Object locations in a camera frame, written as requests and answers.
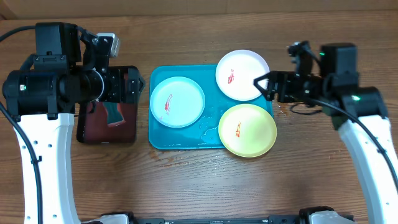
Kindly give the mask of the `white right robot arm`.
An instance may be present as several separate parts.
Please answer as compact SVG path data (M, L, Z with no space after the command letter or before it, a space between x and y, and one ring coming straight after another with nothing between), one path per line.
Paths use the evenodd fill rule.
M357 48L325 44L315 55L307 41L289 46L295 71L271 71L253 81L267 100L320 106L353 160L370 223L397 223L397 154L380 91L359 85Z

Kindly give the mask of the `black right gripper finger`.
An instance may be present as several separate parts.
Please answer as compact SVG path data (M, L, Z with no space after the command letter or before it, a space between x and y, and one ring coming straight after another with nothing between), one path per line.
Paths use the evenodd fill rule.
M268 80L269 82L276 82L278 73L279 73L278 71L271 71L263 76L255 78L254 83L257 83L262 80Z
M274 83L267 77L258 77L253 81L253 85L260 91L261 95L267 101L273 101L275 98Z

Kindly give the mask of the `light blue plate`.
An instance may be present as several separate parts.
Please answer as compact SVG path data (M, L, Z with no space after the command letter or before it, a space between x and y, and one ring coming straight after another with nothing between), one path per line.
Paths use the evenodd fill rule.
M153 117L170 128L184 128L193 124L204 109L205 94L202 88L187 77L165 79L150 96Z

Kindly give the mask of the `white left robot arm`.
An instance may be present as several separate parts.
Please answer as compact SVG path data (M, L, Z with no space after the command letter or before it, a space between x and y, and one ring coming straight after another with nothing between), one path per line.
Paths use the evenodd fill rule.
M71 23L32 26L34 54L2 86L1 112L19 143L26 223L78 223L72 141L132 144L145 80L135 66L111 66L120 41Z

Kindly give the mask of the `yellow plate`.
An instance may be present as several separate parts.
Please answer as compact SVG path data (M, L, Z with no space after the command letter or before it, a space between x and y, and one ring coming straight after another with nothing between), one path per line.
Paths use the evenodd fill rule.
M218 134L229 152L250 158L261 156L273 147L277 127L265 109L257 105L240 104L222 115Z

